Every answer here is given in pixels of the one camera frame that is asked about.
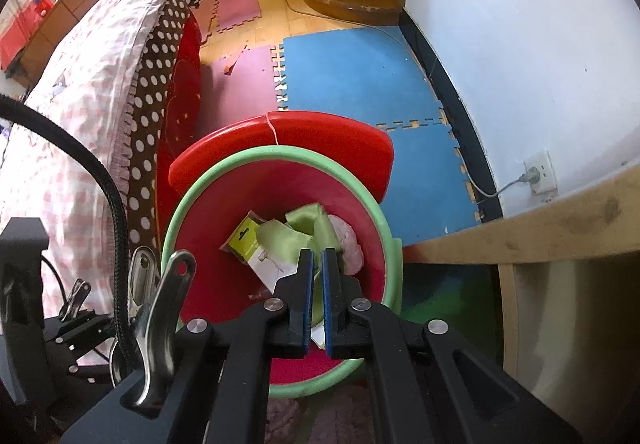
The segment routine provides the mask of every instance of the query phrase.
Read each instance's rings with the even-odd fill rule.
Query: black cable
[[[32,108],[12,98],[0,94],[0,117],[20,124],[48,140],[78,162],[102,189],[113,216],[115,241],[115,269],[113,277],[114,324],[118,344],[130,369],[136,368],[138,357],[134,351],[132,335],[127,330],[129,316],[127,309],[127,274],[129,272],[129,240],[127,239],[127,216],[120,192],[102,163],[76,138],[39,114]]]
[[[49,260],[47,260],[44,256],[41,256],[41,259],[45,264],[47,264],[47,267],[51,269],[53,276],[56,277],[56,280],[58,281],[58,286],[60,287],[60,294],[62,294],[62,303],[66,309],[67,301],[66,301],[65,286],[62,285],[62,280],[60,280],[60,275],[58,274],[56,269],[53,267],[53,264]]]
[[[105,356],[100,350],[98,350],[97,348],[94,348],[94,352],[98,354],[101,358],[103,358],[105,361],[107,361],[107,363],[109,362],[109,358]]]

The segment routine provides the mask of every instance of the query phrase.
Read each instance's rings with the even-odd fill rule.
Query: red plastic chair back
[[[382,202],[391,177],[394,148],[373,126],[321,112],[270,112],[278,143],[315,151],[344,166]],[[169,168],[169,184],[183,196],[207,169],[242,150],[276,144],[265,116],[245,119],[201,138]]]

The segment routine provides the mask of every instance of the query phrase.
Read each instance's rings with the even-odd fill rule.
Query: pink checkered bedding
[[[129,189],[136,66],[165,0],[100,0],[62,40],[26,104],[84,144],[109,170],[123,198]],[[113,223],[102,191],[69,156],[14,125],[0,168],[0,231],[11,217],[39,217],[49,234],[44,255],[65,289],[92,284],[85,302],[111,312]],[[44,314],[62,306],[55,278],[42,268]]]

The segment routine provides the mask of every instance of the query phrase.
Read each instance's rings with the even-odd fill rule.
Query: blue foam mat
[[[389,133],[395,158],[380,207],[404,246],[479,223],[449,131],[446,124],[431,124]]]
[[[287,105],[376,125],[440,122],[440,102],[396,26],[353,28],[284,40]]]

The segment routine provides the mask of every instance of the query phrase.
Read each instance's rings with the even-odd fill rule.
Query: wooden floor
[[[258,0],[261,18],[244,23],[222,33],[215,32],[200,49],[200,60],[211,63],[228,56],[244,45],[278,45],[289,36],[351,28],[356,25],[318,15],[303,0]]]

